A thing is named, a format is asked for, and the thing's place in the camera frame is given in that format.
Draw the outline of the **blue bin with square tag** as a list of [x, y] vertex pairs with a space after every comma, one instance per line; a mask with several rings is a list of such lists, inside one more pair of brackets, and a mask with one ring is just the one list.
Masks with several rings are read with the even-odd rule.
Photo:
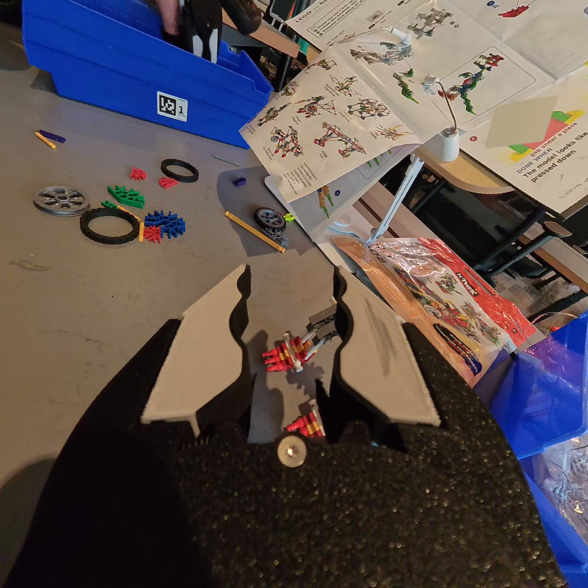
[[22, 1], [28, 60], [62, 97], [248, 149], [240, 129], [266, 107], [267, 79], [225, 42], [211, 63], [160, 26], [143, 1]]

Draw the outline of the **grey wheel hub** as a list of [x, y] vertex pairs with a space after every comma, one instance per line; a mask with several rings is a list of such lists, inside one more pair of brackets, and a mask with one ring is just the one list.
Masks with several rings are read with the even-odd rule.
[[32, 202], [38, 210], [52, 217], [79, 217], [91, 209], [86, 196], [70, 187], [46, 187]]

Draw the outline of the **brown wooden bench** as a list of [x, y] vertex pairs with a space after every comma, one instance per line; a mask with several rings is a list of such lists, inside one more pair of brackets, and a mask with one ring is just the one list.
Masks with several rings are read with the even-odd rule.
[[[377, 182], [354, 203], [353, 207], [370, 224], [371, 232], [374, 232], [393, 204], [393, 199], [394, 195]], [[400, 204], [382, 238], [437, 239], [438, 237], [407, 207]]]

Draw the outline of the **large green toy connector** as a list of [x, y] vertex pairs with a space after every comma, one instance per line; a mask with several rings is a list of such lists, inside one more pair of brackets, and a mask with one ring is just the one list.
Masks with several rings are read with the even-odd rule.
[[136, 209], [143, 209], [145, 198], [140, 192], [133, 188], [115, 185], [107, 187], [108, 193], [121, 205], [130, 206]]

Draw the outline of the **light wooden desk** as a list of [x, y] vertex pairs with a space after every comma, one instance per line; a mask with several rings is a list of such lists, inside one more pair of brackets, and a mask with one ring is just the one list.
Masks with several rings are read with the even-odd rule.
[[243, 35], [236, 29], [228, 14], [223, 11], [223, 33], [222, 39], [230, 46], [234, 47], [254, 47], [260, 48], [266, 45], [277, 50], [280, 53], [290, 55], [296, 58], [299, 53], [298, 42], [291, 40], [284, 33], [278, 31], [273, 26], [262, 20], [259, 29], [250, 35]]

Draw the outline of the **long yellow toy rod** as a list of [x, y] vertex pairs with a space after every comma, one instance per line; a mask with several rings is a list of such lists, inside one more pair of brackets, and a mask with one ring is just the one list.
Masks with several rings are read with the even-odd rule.
[[239, 217], [236, 217], [235, 215], [231, 214], [228, 211], [226, 211], [224, 213], [224, 216], [227, 217], [229, 220], [231, 220], [233, 223], [242, 227], [244, 230], [246, 230], [250, 234], [252, 234], [255, 237], [259, 238], [260, 240], [264, 241], [265, 243], [267, 243], [268, 245], [273, 247], [275, 250], [279, 251], [282, 254], [285, 253], [286, 249], [283, 246], [279, 245], [274, 239], [272, 239], [271, 237], [269, 237], [265, 233], [258, 231], [257, 229], [253, 228], [252, 226], [250, 226], [249, 224], [247, 224], [243, 220], [239, 219]]

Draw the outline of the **printed procedure sheet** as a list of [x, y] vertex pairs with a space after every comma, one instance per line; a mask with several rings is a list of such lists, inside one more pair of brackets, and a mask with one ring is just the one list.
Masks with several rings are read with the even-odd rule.
[[498, 107], [460, 146], [548, 209], [576, 206], [587, 196], [587, 63], [531, 99]]

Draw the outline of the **wooden table with black legs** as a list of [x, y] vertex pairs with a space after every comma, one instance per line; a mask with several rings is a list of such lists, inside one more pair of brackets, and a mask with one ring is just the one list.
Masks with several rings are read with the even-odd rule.
[[517, 189], [464, 152], [460, 152], [458, 158], [452, 162], [437, 160], [424, 146], [417, 148], [414, 155], [424, 162], [430, 172], [472, 194], [489, 198], [511, 192], [518, 194]]

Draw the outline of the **white desk stand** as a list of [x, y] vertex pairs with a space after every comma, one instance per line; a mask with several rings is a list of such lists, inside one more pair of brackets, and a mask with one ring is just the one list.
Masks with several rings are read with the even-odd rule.
[[[417, 149], [417, 148], [419, 148], [419, 147], [420, 147], [422, 144], [424, 144], [424, 145], [425, 145], [425, 147], [427, 147], [427, 148], [428, 148], [428, 147], [430, 147], [430, 146], [431, 146], [431, 147], [433, 147], [433, 149], [434, 149], [434, 150], [438, 150], [438, 151], [439, 151], [439, 155], [440, 155], [440, 157], [441, 157], [441, 160], [442, 160], [442, 161], [452, 161], [452, 160], [455, 160], [455, 158], [457, 158], [457, 157], [458, 157], [458, 155], [459, 155], [459, 128], [458, 128], [458, 126], [457, 126], [457, 121], [455, 120], [455, 117], [454, 117], [454, 114], [453, 114], [453, 111], [452, 111], [452, 108], [451, 108], [451, 106], [450, 106], [450, 105], [448, 105], [447, 107], [448, 107], [448, 109], [449, 109], [449, 112], [451, 113], [451, 117], [452, 117], [452, 124], [451, 124], [449, 127], [446, 127], [445, 129], [442, 129], [441, 131], [439, 131], [437, 134], [435, 134], [434, 136], [432, 136], [430, 139], [426, 140], [424, 143], [420, 143], [420, 145], [417, 145], [417, 146], [416, 146], [416, 149]], [[278, 201], [279, 201], [279, 202], [281, 202], [281, 203], [283, 204], [283, 206], [286, 208], [286, 203], [285, 203], [284, 201], [282, 201], [282, 199], [281, 199], [281, 198], [279, 198], [279, 192], [278, 192], [278, 191], [277, 191], [277, 189], [275, 188], [275, 185], [273, 184], [273, 182], [272, 182], [272, 179], [271, 179], [271, 177], [270, 177], [269, 175], [266, 177], [266, 179], [265, 179], [265, 181], [264, 181], [264, 182], [266, 183], [266, 187], [268, 187], [268, 188], [270, 189], [270, 191], [271, 191], [271, 192], [272, 192], [272, 193], [273, 193], [273, 194], [276, 196], [276, 198], [278, 199]], [[345, 212], [344, 214], [342, 214], [340, 217], [338, 217], [338, 218], [337, 218], [337, 219], [334, 221], [334, 223], [333, 223], [333, 224], [335, 224], [335, 223], [336, 223], [336, 221], [337, 221], [339, 218], [343, 217], [343, 216], [346, 214], [346, 212]]]

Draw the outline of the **large white instruction sheet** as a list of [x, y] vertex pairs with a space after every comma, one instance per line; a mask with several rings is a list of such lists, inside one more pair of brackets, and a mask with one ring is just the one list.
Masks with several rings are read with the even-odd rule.
[[587, 61], [587, 1], [315, 1], [287, 21], [333, 47], [424, 143], [472, 130]]

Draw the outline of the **clear plastic bags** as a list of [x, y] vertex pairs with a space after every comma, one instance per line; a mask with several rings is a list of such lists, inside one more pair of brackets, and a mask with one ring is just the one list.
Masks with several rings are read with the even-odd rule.
[[587, 433], [546, 449], [541, 489], [566, 520], [587, 525]]

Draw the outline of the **small wheel with grey hub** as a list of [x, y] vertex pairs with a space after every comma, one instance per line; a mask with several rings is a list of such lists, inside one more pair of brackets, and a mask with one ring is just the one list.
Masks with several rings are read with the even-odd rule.
[[276, 210], [258, 208], [254, 211], [254, 221], [265, 231], [281, 234], [286, 230], [285, 217]]

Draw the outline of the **blue storage bin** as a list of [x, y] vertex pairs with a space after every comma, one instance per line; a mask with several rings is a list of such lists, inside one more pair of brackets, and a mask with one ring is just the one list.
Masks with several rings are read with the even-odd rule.
[[517, 354], [489, 410], [520, 460], [587, 432], [587, 312]]
[[540, 467], [533, 457], [519, 461], [532, 492], [543, 530], [569, 587], [587, 587], [587, 544], [540, 489]]

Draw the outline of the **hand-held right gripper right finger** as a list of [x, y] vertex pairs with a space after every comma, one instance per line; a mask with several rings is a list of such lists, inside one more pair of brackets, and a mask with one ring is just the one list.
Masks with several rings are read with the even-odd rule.
[[334, 351], [328, 392], [317, 391], [326, 441], [403, 448], [403, 428], [442, 420], [399, 315], [345, 267], [334, 269]]

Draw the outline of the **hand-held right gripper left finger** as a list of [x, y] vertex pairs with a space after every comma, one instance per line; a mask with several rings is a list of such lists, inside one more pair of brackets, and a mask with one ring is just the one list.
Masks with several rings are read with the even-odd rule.
[[251, 411], [253, 384], [243, 335], [251, 268], [241, 264], [182, 315], [141, 416], [187, 422], [195, 437]]

